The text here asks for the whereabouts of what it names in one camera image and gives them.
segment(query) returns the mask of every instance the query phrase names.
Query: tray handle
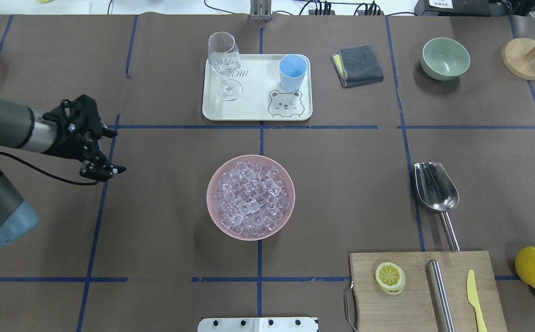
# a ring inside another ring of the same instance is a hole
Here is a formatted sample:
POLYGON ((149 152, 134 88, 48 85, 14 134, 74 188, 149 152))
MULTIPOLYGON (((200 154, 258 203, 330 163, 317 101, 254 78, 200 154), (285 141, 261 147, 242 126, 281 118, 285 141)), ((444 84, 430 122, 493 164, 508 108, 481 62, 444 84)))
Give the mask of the tray handle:
MULTIPOLYGON (((351 284, 349 284, 349 288, 347 289, 347 292, 345 293, 345 319, 347 319, 347 322, 349 323, 349 325, 351 325, 351 328, 353 328, 353 332, 358 332, 357 328, 355 328, 355 326, 351 322, 351 319, 349 319, 349 293, 350 292, 352 293, 353 298, 355 299, 355 294, 353 292, 353 280, 351 281, 351 284)), ((357 308, 354 306, 354 309, 355 309, 354 311, 355 317, 357 319, 358 317, 357 308)))

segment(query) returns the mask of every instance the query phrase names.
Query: bear illustration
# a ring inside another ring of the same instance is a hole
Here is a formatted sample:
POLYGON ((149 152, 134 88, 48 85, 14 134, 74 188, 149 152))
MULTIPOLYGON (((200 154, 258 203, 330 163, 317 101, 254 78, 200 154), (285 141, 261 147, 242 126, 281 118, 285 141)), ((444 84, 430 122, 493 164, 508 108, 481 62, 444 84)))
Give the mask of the bear illustration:
POLYGON ((300 100, 302 97, 300 91, 282 93, 278 90, 273 90, 269 93, 269 97, 271 97, 271 101, 267 111, 274 118, 299 118, 304 113, 305 109, 300 100))

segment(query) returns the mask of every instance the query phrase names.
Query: metal rolling pin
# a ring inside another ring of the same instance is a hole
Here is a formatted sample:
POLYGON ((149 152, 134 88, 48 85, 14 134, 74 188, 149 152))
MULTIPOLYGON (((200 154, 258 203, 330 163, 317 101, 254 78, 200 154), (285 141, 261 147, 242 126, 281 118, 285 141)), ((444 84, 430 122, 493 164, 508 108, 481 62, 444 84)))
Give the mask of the metal rolling pin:
POLYGON ((455 332, 450 313, 450 304, 444 287, 444 280, 441 277, 440 263, 435 259, 427 262, 427 271, 431 277, 433 296, 435 298, 435 311, 440 316, 440 332, 455 332))

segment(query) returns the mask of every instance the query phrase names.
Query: folded towel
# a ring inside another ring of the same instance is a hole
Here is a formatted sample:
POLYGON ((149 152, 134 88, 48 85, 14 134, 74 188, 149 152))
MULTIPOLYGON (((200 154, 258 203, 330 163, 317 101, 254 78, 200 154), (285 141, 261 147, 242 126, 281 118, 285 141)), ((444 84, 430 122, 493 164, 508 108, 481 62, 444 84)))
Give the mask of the folded towel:
POLYGON ((345 88, 381 82, 384 74, 372 46, 361 45, 343 48, 331 54, 331 61, 345 88))

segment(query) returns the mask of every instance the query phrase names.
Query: glass stem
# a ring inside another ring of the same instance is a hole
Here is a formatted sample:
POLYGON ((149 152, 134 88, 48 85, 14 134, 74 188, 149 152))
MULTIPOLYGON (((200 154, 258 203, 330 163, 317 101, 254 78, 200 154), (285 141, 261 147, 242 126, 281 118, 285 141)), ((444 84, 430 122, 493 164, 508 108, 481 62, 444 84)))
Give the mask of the glass stem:
POLYGON ((232 94, 234 86, 230 83, 230 74, 225 74, 227 85, 224 87, 224 92, 232 94))

